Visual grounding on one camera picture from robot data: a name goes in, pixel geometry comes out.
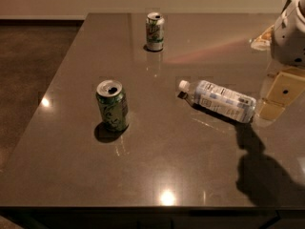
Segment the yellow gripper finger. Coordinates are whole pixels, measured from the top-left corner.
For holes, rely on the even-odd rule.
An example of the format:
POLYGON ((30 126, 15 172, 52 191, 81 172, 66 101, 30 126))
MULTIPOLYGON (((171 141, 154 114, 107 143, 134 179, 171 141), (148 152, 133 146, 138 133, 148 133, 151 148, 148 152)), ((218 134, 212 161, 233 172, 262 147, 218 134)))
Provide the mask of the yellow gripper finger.
POLYGON ((257 101, 256 116, 266 121, 275 121, 304 91, 304 70, 288 67, 276 74, 268 73, 257 101))
POLYGON ((268 51, 271 48, 274 27, 275 26, 270 26, 263 33, 261 33, 251 43, 251 48, 257 51, 268 51))

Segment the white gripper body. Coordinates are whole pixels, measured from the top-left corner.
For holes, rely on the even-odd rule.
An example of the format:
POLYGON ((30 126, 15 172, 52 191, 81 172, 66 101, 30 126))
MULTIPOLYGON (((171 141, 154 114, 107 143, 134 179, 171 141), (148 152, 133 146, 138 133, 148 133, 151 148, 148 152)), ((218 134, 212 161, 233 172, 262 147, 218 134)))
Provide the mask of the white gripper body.
POLYGON ((281 64, 305 67, 305 0, 287 0, 274 23, 271 52, 281 64))

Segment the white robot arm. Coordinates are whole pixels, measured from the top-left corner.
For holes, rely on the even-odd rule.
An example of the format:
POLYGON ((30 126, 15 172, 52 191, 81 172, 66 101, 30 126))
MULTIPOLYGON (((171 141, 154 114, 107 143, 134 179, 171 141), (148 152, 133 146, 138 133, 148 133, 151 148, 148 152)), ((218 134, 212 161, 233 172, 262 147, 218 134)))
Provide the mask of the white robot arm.
POLYGON ((271 54, 255 114, 273 122, 305 90, 305 0, 287 0, 274 24, 251 47, 271 54))

